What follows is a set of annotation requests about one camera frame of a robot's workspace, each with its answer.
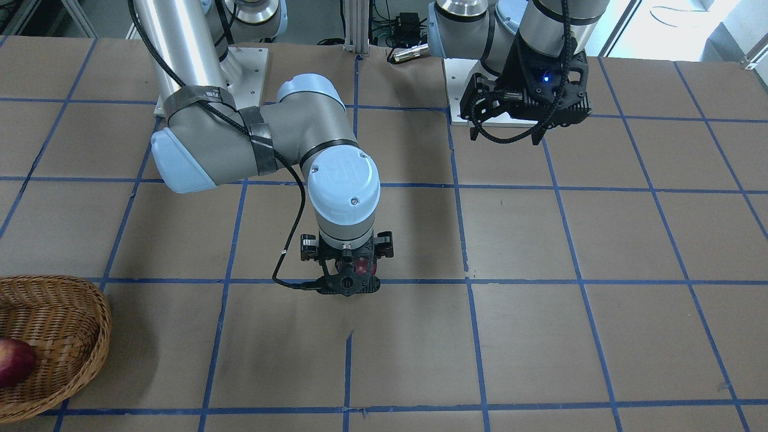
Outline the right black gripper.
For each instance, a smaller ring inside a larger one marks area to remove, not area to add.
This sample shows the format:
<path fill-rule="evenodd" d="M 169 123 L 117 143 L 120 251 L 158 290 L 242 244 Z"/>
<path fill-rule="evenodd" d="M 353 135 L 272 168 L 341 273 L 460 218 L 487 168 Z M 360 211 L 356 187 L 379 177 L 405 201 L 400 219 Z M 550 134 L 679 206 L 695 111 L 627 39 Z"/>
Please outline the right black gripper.
<path fill-rule="evenodd" d="M 394 257 L 394 238 L 392 232 L 379 232 L 368 239 L 359 248 L 342 250 L 332 248 L 323 238 L 303 233 L 300 235 L 300 260 L 319 262 L 323 276 L 313 282 L 313 290 L 324 295 L 343 295 L 350 297 L 355 293 L 375 293 L 380 288 L 377 276 L 360 277 L 353 274 L 351 263 L 356 258 Z"/>

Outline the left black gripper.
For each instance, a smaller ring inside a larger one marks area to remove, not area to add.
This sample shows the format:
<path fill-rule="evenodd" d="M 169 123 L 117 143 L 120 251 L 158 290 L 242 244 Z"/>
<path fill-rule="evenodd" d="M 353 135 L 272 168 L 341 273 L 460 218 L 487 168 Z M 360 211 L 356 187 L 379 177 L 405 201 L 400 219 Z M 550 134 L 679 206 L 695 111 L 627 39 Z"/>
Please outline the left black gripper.
<path fill-rule="evenodd" d="M 511 46 L 502 74 L 491 81 L 481 73 L 473 73 L 459 101 L 459 116 L 470 122 L 469 137 L 480 135 L 491 142 L 510 142 L 484 129 L 483 123 L 507 112 L 516 119 L 541 121 L 555 102 L 560 85 L 559 57 L 536 52 L 529 46 Z M 587 95 L 588 61 L 585 51 L 573 55 L 568 61 L 568 81 L 564 99 L 555 104 L 551 119 L 535 125 L 530 140 L 541 144 L 548 130 L 576 125 L 592 114 L 592 101 Z M 520 94 L 512 98 L 511 93 Z"/>

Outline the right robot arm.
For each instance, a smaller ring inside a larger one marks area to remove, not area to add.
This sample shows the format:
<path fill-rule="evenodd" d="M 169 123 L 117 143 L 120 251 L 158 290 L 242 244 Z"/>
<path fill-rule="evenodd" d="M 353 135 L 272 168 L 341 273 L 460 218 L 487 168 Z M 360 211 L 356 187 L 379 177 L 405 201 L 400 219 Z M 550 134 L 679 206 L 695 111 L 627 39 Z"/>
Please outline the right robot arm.
<path fill-rule="evenodd" d="M 129 1 L 129 14 L 161 82 L 167 125 L 151 137 L 166 186 L 178 194 L 216 188 L 286 169 L 310 202 L 318 235 L 302 235 L 300 258 L 323 270 L 297 290 L 352 296 L 380 288 L 377 262 L 394 254 L 391 232 L 374 233 L 381 182 L 357 143 L 346 105 L 319 74 L 281 85 L 269 106 L 238 100 L 242 77 L 228 83 L 200 1 Z"/>

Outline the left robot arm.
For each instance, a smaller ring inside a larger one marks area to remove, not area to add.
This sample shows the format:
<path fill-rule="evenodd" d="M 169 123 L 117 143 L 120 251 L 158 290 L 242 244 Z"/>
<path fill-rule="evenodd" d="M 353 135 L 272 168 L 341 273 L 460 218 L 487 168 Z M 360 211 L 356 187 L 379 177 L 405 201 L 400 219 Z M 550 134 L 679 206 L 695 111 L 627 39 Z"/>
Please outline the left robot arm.
<path fill-rule="evenodd" d="M 470 139 L 507 145 L 592 114 L 586 44 L 607 1 L 435 1 L 428 49 L 474 61 L 451 110 Z"/>

